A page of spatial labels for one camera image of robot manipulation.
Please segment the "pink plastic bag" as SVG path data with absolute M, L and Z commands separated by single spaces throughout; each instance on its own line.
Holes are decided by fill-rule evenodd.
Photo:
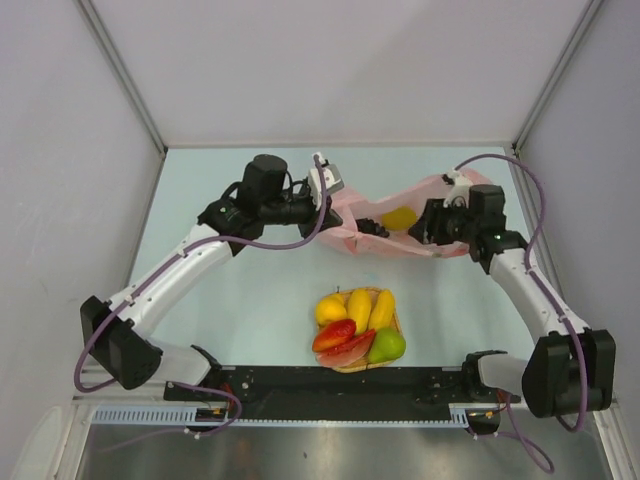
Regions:
M 359 219 L 372 219 L 379 223 L 381 216 L 400 207 L 408 207 L 421 215 L 429 198 L 445 198 L 452 187 L 440 175 L 431 175 L 416 185 L 381 200 L 370 201 L 351 187 L 344 187 L 331 196 L 332 209 L 341 217 L 342 225 L 327 229 L 316 240 L 342 253 L 373 254 L 386 258 L 464 256 L 468 247 L 460 242 L 450 245 L 423 245 L 403 232 L 392 232 L 382 238 L 365 234 L 357 229 Z

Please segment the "fake yellow banana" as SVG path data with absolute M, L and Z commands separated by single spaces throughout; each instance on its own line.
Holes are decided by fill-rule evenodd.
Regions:
M 379 330 L 391 325 L 395 311 L 395 297 L 388 289 L 379 292 L 369 317 L 368 327 Z

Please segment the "yellow fake mango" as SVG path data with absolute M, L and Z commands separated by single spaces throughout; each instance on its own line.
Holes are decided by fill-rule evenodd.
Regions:
M 355 322 L 358 332 L 366 330 L 371 308 L 371 297 L 367 290 L 356 289 L 351 293 L 347 302 L 347 313 Z

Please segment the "yellow fake pear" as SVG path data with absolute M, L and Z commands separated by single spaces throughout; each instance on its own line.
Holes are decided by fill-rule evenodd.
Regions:
M 315 307 L 314 317 L 319 327 L 346 319 L 347 297 L 342 292 L 334 292 L 323 297 Z

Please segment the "fake green pear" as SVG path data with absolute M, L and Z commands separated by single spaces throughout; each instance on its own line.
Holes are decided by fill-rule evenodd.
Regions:
M 368 352 L 370 364 L 385 363 L 401 358 L 406 351 L 406 340 L 397 330 L 379 329 Z

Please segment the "red-orange fake mango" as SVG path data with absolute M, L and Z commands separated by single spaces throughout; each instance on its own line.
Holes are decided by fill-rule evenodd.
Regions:
M 343 319 L 327 324 L 319 330 L 312 343 L 312 351 L 323 352 L 350 340 L 356 333 L 356 323 Z

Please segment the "fake watermelon slice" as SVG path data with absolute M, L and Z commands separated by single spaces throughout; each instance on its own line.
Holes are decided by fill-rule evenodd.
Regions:
M 348 367 L 367 354 L 375 336 L 375 330 L 368 330 L 341 345 L 318 353 L 316 360 L 320 365 L 328 368 Z

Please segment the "woven bamboo tray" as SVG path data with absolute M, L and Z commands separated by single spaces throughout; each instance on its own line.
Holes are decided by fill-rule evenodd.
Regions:
M 390 365 L 406 351 L 406 340 L 388 289 L 336 291 L 315 307 L 316 361 L 340 373 Z

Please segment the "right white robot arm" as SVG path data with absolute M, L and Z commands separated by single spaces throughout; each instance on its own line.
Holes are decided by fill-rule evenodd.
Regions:
M 429 199 L 409 234 L 424 244 L 467 246 L 471 259 L 506 293 L 534 343 L 529 359 L 502 351 L 478 355 L 461 376 L 463 393 L 484 401 L 496 389 L 521 397 L 538 418 L 610 407 L 616 343 L 569 309 L 531 257 L 523 236 L 506 227 L 505 195 L 474 185 L 464 197 Z

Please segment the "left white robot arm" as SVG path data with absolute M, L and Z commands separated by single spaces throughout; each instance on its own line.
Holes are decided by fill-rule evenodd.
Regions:
M 198 215 L 186 237 L 154 269 L 106 301 L 88 298 L 80 308 L 84 348 L 74 370 L 76 389 L 98 391 L 81 380 L 85 361 L 93 358 L 110 376 L 104 387 L 117 383 L 134 390 L 159 380 L 187 388 L 202 400 L 214 397 L 221 376 L 208 352 L 198 346 L 155 345 L 151 336 L 166 313 L 210 269 L 245 247 L 276 250 L 276 245 L 259 240 L 265 227 L 298 228 L 300 241 L 280 247 L 287 251 L 341 225 L 331 197 L 343 188 L 342 176 L 320 153 L 314 154 L 313 162 L 305 179 L 293 181 L 282 158 L 255 156 L 242 179 Z

